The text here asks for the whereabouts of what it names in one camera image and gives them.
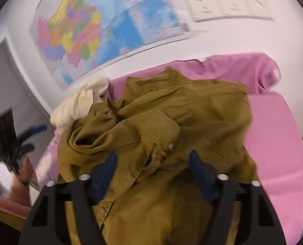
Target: hand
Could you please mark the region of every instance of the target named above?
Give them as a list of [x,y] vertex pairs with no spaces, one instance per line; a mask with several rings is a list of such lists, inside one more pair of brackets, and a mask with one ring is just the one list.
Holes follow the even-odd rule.
[[18,178],[23,182],[28,182],[33,176],[33,167],[27,156],[23,158],[23,165],[19,168]]

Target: door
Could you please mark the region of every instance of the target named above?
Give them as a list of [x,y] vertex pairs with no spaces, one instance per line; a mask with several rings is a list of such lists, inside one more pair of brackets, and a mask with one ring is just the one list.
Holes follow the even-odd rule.
[[47,131],[28,139],[35,145],[35,150],[28,154],[35,167],[53,138],[55,128],[49,122],[48,113],[24,83],[8,51],[6,42],[3,42],[0,45],[0,114],[8,108],[13,110],[14,127],[17,134],[34,125],[47,125]]

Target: shirt button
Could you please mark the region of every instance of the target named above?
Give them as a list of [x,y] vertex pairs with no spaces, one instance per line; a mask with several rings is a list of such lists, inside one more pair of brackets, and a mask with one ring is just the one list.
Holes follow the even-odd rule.
[[169,148],[170,150],[172,150],[173,147],[174,147],[174,143],[169,143],[169,144],[168,144],[168,148]]

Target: metal screw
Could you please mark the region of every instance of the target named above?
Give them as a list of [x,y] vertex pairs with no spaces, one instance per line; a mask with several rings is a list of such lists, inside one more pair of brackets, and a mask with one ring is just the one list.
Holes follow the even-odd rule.
[[89,174],[82,174],[79,176],[79,180],[81,181],[86,181],[90,179],[90,175]]
[[174,147],[174,143],[169,143],[168,148],[169,148],[170,150],[172,150],[173,147]]
[[221,181],[227,181],[229,179],[229,176],[226,174],[219,174],[217,175],[217,178]]
[[54,186],[56,184],[56,181],[54,181],[54,180],[49,180],[48,182],[46,182],[46,186],[47,187],[52,187],[52,186]]
[[260,181],[252,181],[252,185],[255,186],[255,187],[260,187],[262,184],[260,183]]

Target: white garment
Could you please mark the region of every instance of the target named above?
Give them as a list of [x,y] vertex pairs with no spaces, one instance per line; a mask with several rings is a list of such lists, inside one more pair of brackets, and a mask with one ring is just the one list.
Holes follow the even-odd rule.
[[101,78],[98,81],[85,84],[78,93],[64,100],[51,113],[51,124],[60,127],[88,115],[93,103],[101,103],[101,96],[108,89],[109,80]]

